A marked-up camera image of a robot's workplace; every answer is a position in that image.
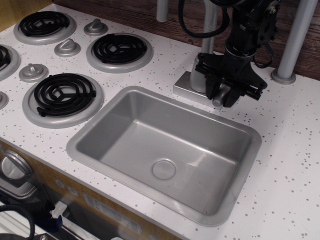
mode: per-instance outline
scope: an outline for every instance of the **sink drain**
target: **sink drain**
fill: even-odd
[[[153,165],[152,172],[158,179],[166,180],[175,175],[176,168],[168,160],[160,160]]]

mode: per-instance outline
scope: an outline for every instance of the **stove knob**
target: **stove knob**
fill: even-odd
[[[34,83],[45,79],[48,76],[48,68],[42,64],[29,63],[19,72],[19,78],[26,83]]]
[[[96,18],[93,22],[87,24],[83,31],[85,34],[90,36],[99,36],[106,33],[108,31],[108,27]]]
[[[19,180],[33,173],[31,166],[19,154],[12,150],[4,152],[1,171],[10,180]]]
[[[4,92],[0,91],[0,109],[3,109],[7,105],[8,101],[8,96]]]
[[[59,43],[57,46],[55,46],[54,53],[59,57],[66,58],[78,54],[80,50],[80,45],[73,41],[71,38],[68,38],[64,42]]]

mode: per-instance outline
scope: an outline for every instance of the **gray sink basin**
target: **gray sink basin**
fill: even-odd
[[[251,127],[130,86],[66,151],[201,225],[217,226],[228,219],[261,142]]]

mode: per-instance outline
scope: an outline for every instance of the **white speckled countertop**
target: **white speckled countertop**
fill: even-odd
[[[87,47],[98,36],[86,35],[83,28],[95,17],[54,4],[45,10],[74,18],[77,29],[70,38],[80,44],[81,52],[61,58],[54,53],[57,43],[23,44],[15,39],[13,26],[0,33],[0,44],[14,48],[21,56],[18,70],[0,81],[0,91],[9,97],[7,106],[0,110],[0,140],[78,179],[182,239],[320,239],[320,81],[297,76],[294,84],[280,85],[271,81],[272,68],[254,68],[268,83],[260,100],[241,97],[232,108],[214,110],[173,94],[174,83],[192,69],[199,47],[102,19],[108,33],[135,33],[147,39],[154,50],[151,62],[139,70],[104,73],[86,61]],[[122,88],[137,85],[257,130],[262,136],[262,146],[229,219],[218,227],[198,225],[72,160],[66,144],[85,122],[69,128],[47,129],[24,117],[22,99],[34,83],[20,81],[18,73],[29,63],[44,64],[51,75],[78,73],[94,78],[103,88],[103,105]]]

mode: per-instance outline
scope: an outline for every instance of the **wood paneling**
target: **wood paneling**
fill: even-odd
[[[156,20],[156,0],[53,0],[55,4],[65,6],[80,12],[88,13],[103,19],[111,20],[127,26],[145,30],[150,33],[165,36],[188,44],[201,46],[201,40],[188,36],[181,29],[178,21],[178,0],[169,1],[169,16],[167,22]],[[276,39],[270,43],[275,53],[272,67],[279,66],[288,35],[297,11],[299,0],[281,0]],[[204,19],[204,4],[202,0],[185,1],[185,22],[189,29],[201,32]],[[215,38],[214,50],[224,53],[224,43],[230,33],[230,27]],[[299,75],[320,80],[320,3],[318,3],[309,31],[302,46],[294,72]],[[269,56],[263,50],[257,53],[259,62],[268,62]]]
[[[0,32],[51,3],[52,0],[1,0]]]

